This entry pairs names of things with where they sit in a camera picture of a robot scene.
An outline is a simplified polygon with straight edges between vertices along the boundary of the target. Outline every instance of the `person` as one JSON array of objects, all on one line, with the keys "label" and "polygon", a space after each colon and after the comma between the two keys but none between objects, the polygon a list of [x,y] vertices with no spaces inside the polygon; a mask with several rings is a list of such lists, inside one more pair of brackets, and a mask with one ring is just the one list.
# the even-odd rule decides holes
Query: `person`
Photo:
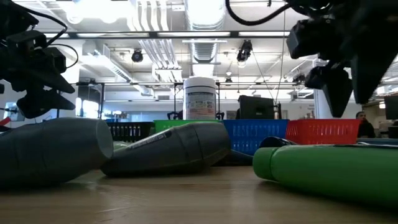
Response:
[{"label": "person", "polygon": [[356,113],[356,119],[361,120],[361,124],[358,129],[358,138],[375,138],[373,125],[367,121],[366,114],[363,111]]}]

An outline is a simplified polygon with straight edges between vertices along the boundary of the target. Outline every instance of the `black cable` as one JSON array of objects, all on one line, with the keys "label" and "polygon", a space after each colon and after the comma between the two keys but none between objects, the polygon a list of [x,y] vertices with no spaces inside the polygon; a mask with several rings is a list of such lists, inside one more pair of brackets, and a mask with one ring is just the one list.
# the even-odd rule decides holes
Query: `black cable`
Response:
[{"label": "black cable", "polygon": [[285,29],[286,29],[286,12],[284,12],[284,37],[282,39],[282,56],[280,57],[280,78],[279,78],[278,90],[276,92],[275,103],[277,103],[277,101],[278,101],[279,88],[280,88],[280,83],[281,83],[282,77],[283,77],[282,73],[284,71]]},{"label": "black cable", "polygon": [[259,68],[259,71],[260,71],[261,77],[262,77],[262,79],[264,80],[264,83],[266,84],[266,87],[267,87],[267,89],[268,89],[268,92],[269,92],[269,94],[270,94],[270,96],[271,96],[272,100],[273,100],[273,101],[275,102],[275,104],[276,104],[276,103],[277,103],[277,101],[276,101],[276,100],[274,99],[274,97],[272,96],[271,89],[268,87],[268,84],[267,84],[267,82],[266,82],[266,79],[264,78],[264,75],[262,74],[262,71],[261,71],[261,68],[260,68],[259,62],[257,61],[257,58],[256,58],[256,54],[254,53],[254,51],[252,51],[252,54],[253,54],[253,56],[254,56],[254,59],[256,60],[257,67]]},{"label": "black cable", "polygon": [[60,21],[59,19],[54,18],[54,17],[49,16],[49,15],[46,15],[46,14],[43,14],[43,13],[41,13],[41,12],[33,11],[33,10],[28,9],[28,8],[26,8],[26,7],[23,7],[23,8],[24,8],[27,12],[29,12],[29,13],[31,13],[31,14],[33,14],[33,15],[41,16],[41,17],[50,19],[50,20],[56,22],[57,24],[60,24],[61,26],[63,26],[63,29],[61,30],[61,32],[59,32],[56,36],[54,36],[53,38],[51,38],[51,39],[47,42],[47,46],[49,46],[50,44],[54,43],[54,41],[56,41],[59,37],[61,37],[62,34],[64,34],[64,33],[67,32],[68,26],[65,25],[65,24],[64,24],[62,21]]},{"label": "black cable", "polygon": [[232,11],[231,5],[229,3],[229,0],[225,0],[225,6],[226,9],[229,13],[229,15],[238,23],[245,25],[245,26],[256,26],[256,25],[260,25],[263,24],[265,22],[270,21],[271,19],[275,18],[276,16],[278,16],[280,13],[284,12],[286,9],[292,7],[291,3],[287,3],[284,6],[278,8],[276,11],[274,11],[273,13],[269,14],[268,16],[256,20],[256,21],[245,21],[244,19],[240,18],[238,15],[235,14],[235,12]]},{"label": "black cable", "polygon": [[70,65],[69,67],[67,67],[67,68],[70,68],[70,67],[76,65],[76,64],[79,62],[79,54],[77,53],[77,51],[76,51],[73,47],[71,47],[71,46],[69,46],[69,45],[66,45],[66,44],[51,44],[51,46],[63,46],[63,47],[68,47],[69,49],[72,49],[72,50],[74,51],[74,53],[76,54],[76,61],[75,61],[72,65]]}]

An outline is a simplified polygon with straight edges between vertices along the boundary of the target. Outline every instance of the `spotlight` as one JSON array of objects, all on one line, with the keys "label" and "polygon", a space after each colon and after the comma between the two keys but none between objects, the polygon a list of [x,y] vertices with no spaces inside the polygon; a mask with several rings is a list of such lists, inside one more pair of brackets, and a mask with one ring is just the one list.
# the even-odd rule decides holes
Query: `spotlight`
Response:
[{"label": "spotlight", "polygon": [[244,68],[244,67],[246,67],[246,62],[238,62],[238,67],[239,67],[239,68]]},{"label": "spotlight", "polygon": [[138,62],[142,62],[143,59],[144,59],[144,56],[142,56],[141,49],[135,49],[134,53],[131,56],[131,60],[133,62],[138,63]]},{"label": "spotlight", "polygon": [[250,51],[253,50],[253,46],[250,40],[244,40],[242,47],[239,49],[238,56],[236,60],[239,62],[246,62],[250,57]]}]

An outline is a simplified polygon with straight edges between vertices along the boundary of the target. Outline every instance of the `black basket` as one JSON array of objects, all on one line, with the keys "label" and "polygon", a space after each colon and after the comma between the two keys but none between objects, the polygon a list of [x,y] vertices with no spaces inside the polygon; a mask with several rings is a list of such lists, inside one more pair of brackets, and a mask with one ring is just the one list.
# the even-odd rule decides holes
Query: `black basket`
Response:
[{"label": "black basket", "polygon": [[154,130],[153,122],[108,122],[113,141],[136,142]]}]

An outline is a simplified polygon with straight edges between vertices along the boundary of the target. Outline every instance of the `gray cylinder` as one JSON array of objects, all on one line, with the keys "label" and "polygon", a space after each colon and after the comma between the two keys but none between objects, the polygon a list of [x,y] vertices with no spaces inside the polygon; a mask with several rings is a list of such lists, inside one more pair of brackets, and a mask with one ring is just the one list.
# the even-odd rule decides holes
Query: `gray cylinder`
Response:
[{"label": "gray cylinder", "polygon": [[59,184],[99,168],[113,155],[102,120],[57,118],[0,134],[0,187]]},{"label": "gray cylinder", "polygon": [[190,123],[120,147],[101,170],[109,176],[198,172],[230,149],[221,123]]}]

